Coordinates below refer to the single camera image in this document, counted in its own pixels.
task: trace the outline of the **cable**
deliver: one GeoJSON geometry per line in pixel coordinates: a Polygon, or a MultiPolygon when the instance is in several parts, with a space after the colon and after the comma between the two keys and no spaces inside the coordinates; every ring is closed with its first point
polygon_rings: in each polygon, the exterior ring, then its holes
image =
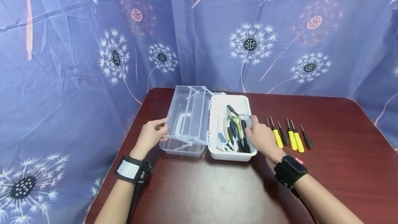
{"type": "Polygon", "coordinates": [[[307,209],[308,213],[310,214],[312,220],[314,221],[315,224],[318,224],[318,222],[316,221],[315,217],[312,215],[310,209],[307,207],[307,205],[304,203],[303,199],[301,199],[301,197],[298,198],[301,203],[304,205],[304,207],[307,209]]]}
{"type": "Polygon", "coordinates": [[[137,183],[134,187],[133,195],[131,197],[130,208],[129,208],[129,215],[127,216],[126,224],[131,223],[131,218],[133,218],[133,206],[134,203],[137,203],[139,199],[139,190],[142,187],[142,183],[137,183]]]}
{"type": "Polygon", "coordinates": [[[310,216],[311,216],[312,220],[314,221],[314,223],[315,223],[315,224],[318,224],[318,222],[316,221],[315,217],[312,215],[310,209],[307,207],[306,203],[304,203],[303,199],[301,199],[299,193],[298,193],[293,187],[290,189],[290,191],[293,193],[293,195],[294,195],[295,197],[298,198],[298,200],[301,201],[301,203],[304,205],[304,207],[306,208],[306,210],[307,210],[308,213],[310,214],[310,216]]]}

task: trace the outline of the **blue curtain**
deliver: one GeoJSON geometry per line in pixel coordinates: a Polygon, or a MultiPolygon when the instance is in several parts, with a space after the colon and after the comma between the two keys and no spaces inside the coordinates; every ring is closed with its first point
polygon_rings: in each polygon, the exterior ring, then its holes
{"type": "Polygon", "coordinates": [[[0,224],[82,223],[147,92],[345,97],[394,148],[398,0],[1,0],[0,224]]]}

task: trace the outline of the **wrist strap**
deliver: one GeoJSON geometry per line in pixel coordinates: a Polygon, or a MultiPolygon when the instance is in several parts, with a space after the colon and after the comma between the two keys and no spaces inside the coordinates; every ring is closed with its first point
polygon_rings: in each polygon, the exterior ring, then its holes
{"type": "Polygon", "coordinates": [[[284,156],[282,161],[276,164],[274,171],[275,178],[289,189],[303,175],[307,174],[307,169],[291,156],[284,156]]]}

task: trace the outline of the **right hand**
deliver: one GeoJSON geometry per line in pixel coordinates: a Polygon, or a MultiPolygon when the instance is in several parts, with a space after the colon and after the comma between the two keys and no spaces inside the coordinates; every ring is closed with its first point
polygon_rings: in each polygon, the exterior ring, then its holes
{"type": "Polygon", "coordinates": [[[245,133],[250,143],[274,164],[279,163],[286,153],[278,147],[275,135],[265,124],[259,123],[257,116],[251,115],[252,127],[246,127],[245,133]]]}

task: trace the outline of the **black screwdriver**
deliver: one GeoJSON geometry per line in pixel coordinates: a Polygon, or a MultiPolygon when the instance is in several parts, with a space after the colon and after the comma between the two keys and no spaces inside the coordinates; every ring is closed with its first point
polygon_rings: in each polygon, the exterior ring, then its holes
{"type": "Polygon", "coordinates": [[[282,127],[281,127],[281,124],[280,124],[279,122],[278,122],[278,125],[279,125],[279,130],[280,130],[280,132],[281,132],[283,144],[286,145],[286,146],[288,146],[288,145],[289,145],[289,139],[288,139],[288,137],[286,136],[286,134],[283,132],[282,127]]]}
{"type": "Polygon", "coordinates": [[[312,150],[312,148],[314,148],[314,146],[312,145],[311,139],[308,137],[307,133],[304,132],[304,128],[302,125],[300,125],[301,130],[303,132],[303,136],[304,136],[304,142],[307,145],[307,147],[309,148],[309,150],[312,150]]]}
{"type": "Polygon", "coordinates": [[[242,127],[242,130],[243,130],[243,151],[245,153],[250,153],[250,147],[249,147],[249,144],[248,144],[248,141],[246,138],[246,133],[245,133],[245,129],[246,129],[247,125],[246,125],[246,121],[244,119],[242,119],[240,121],[240,126],[242,127]]]}

